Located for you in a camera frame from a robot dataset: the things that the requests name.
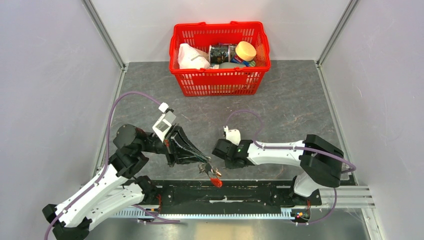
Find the keyring with red fob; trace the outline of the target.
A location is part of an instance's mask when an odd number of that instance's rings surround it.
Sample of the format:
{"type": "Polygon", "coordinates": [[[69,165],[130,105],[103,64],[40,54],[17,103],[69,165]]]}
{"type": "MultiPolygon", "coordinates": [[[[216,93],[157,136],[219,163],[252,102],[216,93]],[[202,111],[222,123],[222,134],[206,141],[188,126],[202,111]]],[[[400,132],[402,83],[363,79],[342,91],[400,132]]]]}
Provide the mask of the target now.
{"type": "Polygon", "coordinates": [[[214,168],[209,162],[201,162],[198,165],[199,173],[205,173],[211,182],[211,184],[217,188],[221,188],[223,186],[222,180],[220,177],[222,174],[218,171],[217,168],[214,168]]]}

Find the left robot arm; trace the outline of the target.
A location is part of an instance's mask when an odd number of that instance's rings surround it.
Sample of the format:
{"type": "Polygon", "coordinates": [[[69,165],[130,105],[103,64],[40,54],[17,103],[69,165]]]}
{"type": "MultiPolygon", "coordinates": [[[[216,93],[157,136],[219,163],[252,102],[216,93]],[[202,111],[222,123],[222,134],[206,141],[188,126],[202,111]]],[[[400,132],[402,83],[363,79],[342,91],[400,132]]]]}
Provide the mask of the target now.
{"type": "Polygon", "coordinates": [[[83,240],[99,223],[120,210],[160,201],[152,180],[146,175],[135,176],[149,161],[144,153],[164,155],[171,167],[191,163],[207,165],[210,161],[177,124],[164,134],[124,124],[118,129],[113,144],[115,153],[93,179],[64,202],[47,204],[42,209],[49,223],[44,239],[53,233],[58,240],[83,240]]]}

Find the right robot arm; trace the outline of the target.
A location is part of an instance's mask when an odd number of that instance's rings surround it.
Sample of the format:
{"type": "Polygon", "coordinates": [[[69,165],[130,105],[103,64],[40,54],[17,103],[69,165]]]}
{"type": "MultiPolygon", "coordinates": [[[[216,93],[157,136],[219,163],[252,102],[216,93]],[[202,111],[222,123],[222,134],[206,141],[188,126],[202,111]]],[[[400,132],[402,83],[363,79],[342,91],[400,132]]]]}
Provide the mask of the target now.
{"type": "Polygon", "coordinates": [[[304,140],[266,143],[254,140],[218,139],[212,154],[224,160],[228,169],[268,164],[299,167],[303,173],[292,180],[289,200],[300,205],[319,188],[338,188],[341,184],[341,149],[315,134],[304,140]]]}

